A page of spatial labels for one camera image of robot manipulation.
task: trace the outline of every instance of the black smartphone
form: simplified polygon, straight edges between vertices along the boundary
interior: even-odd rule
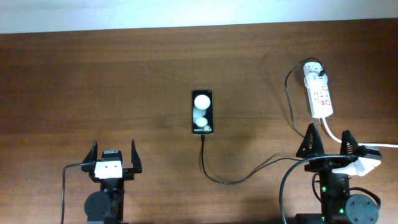
[[[211,90],[192,91],[192,133],[214,133],[213,93]]]

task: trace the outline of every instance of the white power cord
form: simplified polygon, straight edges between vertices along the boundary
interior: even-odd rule
[[[325,118],[321,118],[322,119],[322,124],[326,129],[326,132],[329,134],[329,136],[335,140],[338,143],[341,143],[341,140],[338,139],[329,129],[328,123],[326,122]],[[398,145],[394,145],[394,144],[380,144],[380,143],[358,143],[360,146],[373,146],[373,147],[395,147],[398,148]]]

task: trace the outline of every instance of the white circle on phone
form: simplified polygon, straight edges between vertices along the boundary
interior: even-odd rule
[[[195,123],[197,124],[197,126],[199,127],[204,127],[207,125],[207,119],[206,118],[198,118]]]
[[[201,110],[207,109],[210,106],[210,103],[210,98],[206,95],[199,95],[193,101],[193,104]]]

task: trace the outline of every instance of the smartphone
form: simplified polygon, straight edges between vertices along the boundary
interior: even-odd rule
[[[192,91],[192,133],[213,134],[213,92]]]

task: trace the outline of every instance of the white power strip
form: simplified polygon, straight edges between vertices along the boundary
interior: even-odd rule
[[[319,76],[322,66],[318,62],[304,65],[304,84],[307,87],[313,118],[326,118],[333,114],[326,74]]]

